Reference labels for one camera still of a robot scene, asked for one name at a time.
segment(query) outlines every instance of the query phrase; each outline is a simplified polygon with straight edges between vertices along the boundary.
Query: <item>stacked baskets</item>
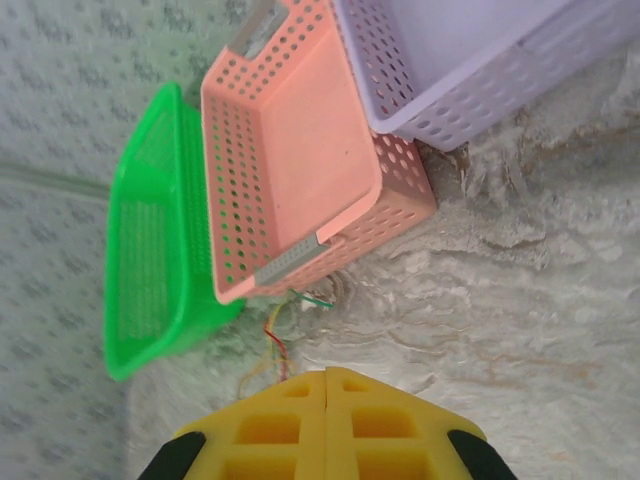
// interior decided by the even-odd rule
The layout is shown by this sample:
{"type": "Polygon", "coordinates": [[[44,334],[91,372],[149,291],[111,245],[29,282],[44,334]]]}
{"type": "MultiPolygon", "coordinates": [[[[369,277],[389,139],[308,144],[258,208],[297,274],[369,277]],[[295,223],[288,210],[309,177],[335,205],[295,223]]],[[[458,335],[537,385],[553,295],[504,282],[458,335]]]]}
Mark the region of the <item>stacked baskets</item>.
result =
{"type": "Polygon", "coordinates": [[[107,246],[116,379],[243,298],[304,289],[426,219],[435,200],[408,140],[456,148],[640,30],[637,0],[279,3],[255,56],[275,0],[212,65],[202,119],[168,85],[123,154],[107,246]]]}

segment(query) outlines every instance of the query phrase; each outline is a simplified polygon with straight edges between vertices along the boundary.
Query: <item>gray basket handle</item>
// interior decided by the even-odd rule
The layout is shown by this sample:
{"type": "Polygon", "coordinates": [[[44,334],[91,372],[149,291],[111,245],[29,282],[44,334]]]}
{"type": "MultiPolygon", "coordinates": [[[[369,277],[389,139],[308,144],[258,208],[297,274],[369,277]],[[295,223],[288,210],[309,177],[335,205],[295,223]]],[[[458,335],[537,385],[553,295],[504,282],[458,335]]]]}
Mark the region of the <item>gray basket handle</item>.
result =
{"type": "Polygon", "coordinates": [[[256,0],[253,10],[242,23],[235,38],[227,45],[227,48],[237,55],[243,55],[243,50],[256,33],[262,22],[269,18],[269,12],[276,6],[277,0],[256,0]]]}
{"type": "Polygon", "coordinates": [[[318,242],[318,237],[312,233],[258,270],[255,273],[256,284],[272,285],[315,257],[322,255],[330,247],[318,242]]]}

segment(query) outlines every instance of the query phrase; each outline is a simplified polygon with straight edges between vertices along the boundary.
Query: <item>wire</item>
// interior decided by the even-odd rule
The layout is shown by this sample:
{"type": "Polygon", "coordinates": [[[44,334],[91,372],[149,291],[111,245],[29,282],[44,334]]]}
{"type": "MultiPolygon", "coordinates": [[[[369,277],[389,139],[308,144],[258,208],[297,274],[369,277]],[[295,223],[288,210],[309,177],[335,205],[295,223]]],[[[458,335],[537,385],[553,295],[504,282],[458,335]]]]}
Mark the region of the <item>wire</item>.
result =
{"type": "MultiPolygon", "coordinates": [[[[264,333],[267,335],[267,346],[268,346],[269,351],[271,352],[271,358],[272,359],[276,358],[276,352],[275,352],[274,346],[273,346],[274,339],[277,340],[278,342],[280,342],[280,345],[282,346],[280,348],[280,353],[281,354],[282,354],[282,348],[284,348],[284,344],[280,341],[280,339],[275,337],[275,335],[273,335],[273,327],[275,326],[276,320],[278,318],[278,314],[282,310],[282,307],[284,307],[287,303],[289,303],[289,298],[287,296],[285,296],[282,299],[282,301],[278,304],[278,306],[273,310],[273,312],[271,312],[271,315],[269,315],[267,323],[265,324],[265,326],[263,328],[264,333]]],[[[283,358],[286,358],[286,352],[287,352],[287,350],[285,348],[284,349],[283,358]]],[[[284,381],[283,378],[286,380],[286,368],[284,369],[284,373],[280,374],[280,381],[284,381]]]]}
{"type": "Polygon", "coordinates": [[[296,292],[294,289],[289,289],[290,292],[292,292],[296,297],[302,299],[302,300],[306,300],[307,302],[311,302],[314,305],[319,305],[321,307],[326,307],[326,308],[333,308],[334,305],[333,303],[329,303],[329,302],[323,302],[322,300],[318,300],[317,298],[313,298],[313,297],[307,297],[306,295],[303,295],[301,293],[296,292]]]}
{"type": "Polygon", "coordinates": [[[280,348],[280,356],[284,362],[280,365],[281,373],[280,373],[280,381],[284,382],[287,379],[287,365],[286,362],[288,360],[287,357],[287,347],[284,346],[282,340],[276,337],[272,332],[269,331],[269,319],[264,324],[264,333],[266,333],[274,342],[278,344],[278,348],[280,348]]]}
{"type": "MultiPolygon", "coordinates": [[[[290,289],[289,292],[293,293],[295,297],[300,298],[302,300],[306,300],[315,305],[319,305],[322,307],[333,308],[333,304],[323,302],[321,300],[317,300],[312,297],[308,297],[306,295],[302,295],[301,293],[296,292],[293,289],[290,289]]],[[[264,352],[262,357],[258,360],[253,369],[244,375],[238,384],[238,390],[236,392],[237,398],[242,398],[242,390],[244,389],[246,383],[251,380],[253,377],[260,375],[261,373],[269,370],[273,366],[279,366],[279,374],[276,369],[276,377],[275,383],[284,382],[287,379],[287,372],[289,376],[295,374],[296,366],[291,359],[289,359],[287,348],[284,345],[284,342],[280,340],[274,333],[273,329],[275,327],[276,321],[278,319],[278,315],[282,308],[287,305],[291,301],[292,297],[290,295],[285,295],[282,301],[273,309],[269,318],[265,322],[263,326],[263,331],[266,335],[267,339],[267,350],[264,352]]]]}
{"type": "MultiPolygon", "coordinates": [[[[283,360],[282,358],[278,358],[275,360],[271,360],[269,362],[267,362],[268,360],[268,353],[269,351],[265,351],[265,353],[262,355],[262,358],[258,361],[258,363],[256,364],[255,367],[253,367],[253,370],[251,370],[249,373],[247,373],[245,376],[242,377],[242,379],[240,380],[240,383],[238,384],[238,389],[236,391],[236,399],[237,400],[241,400],[242,399],[242,391],[244,390],[245,385],[247,384],[247,382],[249,382],[249,380],[251,380],[253,377],[260,375],[261,373],[269,370],[273,365],[277,365],[279,363],[285,363],[285,360],[283,360]]],[[[286,362],[287,366],[289,367],[289,370],[292,372],[295,371],[293,362],[291,362],[290,360],[286,362]]]]}

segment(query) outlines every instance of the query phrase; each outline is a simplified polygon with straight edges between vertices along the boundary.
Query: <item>purple basket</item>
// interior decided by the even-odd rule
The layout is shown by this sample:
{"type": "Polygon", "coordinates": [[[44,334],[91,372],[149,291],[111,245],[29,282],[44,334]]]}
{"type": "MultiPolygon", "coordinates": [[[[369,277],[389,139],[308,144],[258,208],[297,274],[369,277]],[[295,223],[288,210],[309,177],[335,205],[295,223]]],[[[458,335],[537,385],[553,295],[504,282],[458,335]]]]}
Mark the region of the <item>purple basket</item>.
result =
{"type": "Polygon", "coordinates": [[[640,33],[640,0],[335,0],[371,128],[449,151],[640,33]]]}

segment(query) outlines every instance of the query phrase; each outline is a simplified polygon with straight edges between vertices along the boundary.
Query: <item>yellow wire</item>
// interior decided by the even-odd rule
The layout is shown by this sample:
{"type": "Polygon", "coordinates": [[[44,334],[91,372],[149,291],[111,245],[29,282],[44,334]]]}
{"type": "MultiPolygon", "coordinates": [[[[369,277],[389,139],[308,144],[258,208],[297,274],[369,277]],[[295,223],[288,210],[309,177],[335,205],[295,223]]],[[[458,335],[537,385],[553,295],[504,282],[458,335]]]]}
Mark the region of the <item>yellow wire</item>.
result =
{"type": "MultiPolygon", "coordinates": [[[[288,296],[285,296],[285,298],[282,299],[282,301],[276,306],[276,308],[273,309],[273,312],[271,312],[271,315],[269,315],[269,319],[266,324],[266,330],[268,332],[273,333],[273,327],[276,323],[276,320],[278,319],[278,315],[280,314],[282,307],[284,307],[287,303],[289,303],[289,300],[290,298],[288,296]]],[[[247,373],[244,377],[242,377],[242,379],[240,380],[240,383],[238,384],[238,390],[236,392],[236,396],[238,400],[242,398],[242,390],[244,389],[244,386],[249,380],[251,380],[256,375],[260,375],[262,372],[265,372],[274,366],[276,367],[274,369],[274,374],[275,374],[274,383],[278,383],[280,381],[278,367],[280,367],[283,362],[286,363],[287,368],[289,369],[289,373],[291,375],[295,375],[296,373],[297,368],[295,363],[292,360],[289,360],[289,359],[285,360],[284,358],[280,358],[275,350],[275,345],[274,345],[275,342],[269,335],[266,335],[266,337],[267,337],[267,350],[262,354],[262,357],[260,357],[260,360],[258,360],[258,363],[256,363],[253,369],[249,373],[247,373]]]]}
{"type": "Polygon", "coordinates": [[[295,366],[293,365],[293,362],[291,362],[290,360],[285,360],[284,358],[277,358],[275,360],[271,360],[269,362],[266,362],[265,360],[267,360],[267,354],[269,353],[269,351],[267,350],[264,355],[262,355],[262,358],[260,359],[260,361],[256,364],[255,367],[253,367],[253,370],[251,370],[249,373],[247,373],[244,377],[242,377],[242,379],[240,380],[240,383],[238,384],[238,390],[236,391],[236,398],[238,400],[242,399],[242,390],[244,390],[245,385],[247,384],[247,382],[249,380],[251,380],[253,377],[260,375],[261,373],[269,370],[273,365],[280,365],[283,362],[286,362],[289,371],[294,374],[295,373],[295,366]]]}
{"type": "MultiPolygon", "coordinates": [[[[273,327],[276,323],[278,315],[280,314],[280,310],[282,310],[282,307],[284,307],[287,303],[289,303],[289,298],[288,296],[285,295],[285,297],[278,304],[278,306],[273,309],[273,312],[271,312],[271,315],[269,315],[269,320],[267,321],[267,325],[266,325],[266,329],[268,332],[273,333],[273,327]]],[[[278,358],[278,355],[275,351],[274,341],[269,335],[267,335],[266,337],[267,337],[267,348],[271,354],[271,358],[274,361],[273,365],[277,366],[278,363],[275,360],[278,358]]],[[[278,383],[280,377],[278,375],[277,368],[274,370],[274,375],[275,375],[275,383],[278,383]]]]}

